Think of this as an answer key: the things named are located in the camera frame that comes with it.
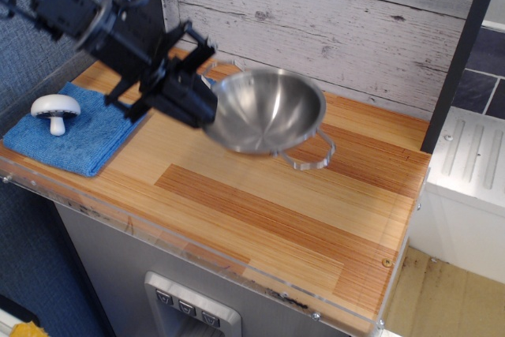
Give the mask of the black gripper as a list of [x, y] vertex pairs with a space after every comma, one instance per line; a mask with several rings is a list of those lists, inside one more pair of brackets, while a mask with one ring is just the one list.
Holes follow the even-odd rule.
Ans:
[[137, 27], [94, 27], [80, 47], [115, 71], [121, 80], [105, 96], [130, 120], [150, 109], [193, 128], [213, 123], [217, 98], [197, 70], [215, 46], [186, 21], [170, 32], [136, 36]]

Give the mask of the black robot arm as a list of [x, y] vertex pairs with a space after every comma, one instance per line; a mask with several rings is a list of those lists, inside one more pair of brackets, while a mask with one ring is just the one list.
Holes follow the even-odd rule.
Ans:
[[48, 32], [68, 36], [121, 78], [105, 97], [136, 122], [154, 108], [201, 128], [215, 120], [218, 99], [197, 70], [215, 46], [186, 21], [166, 31], [146, 11], [149, 0], [31, 0], [31, 11], [16, 0], [1, 0], [4, 18], [16, 15]]

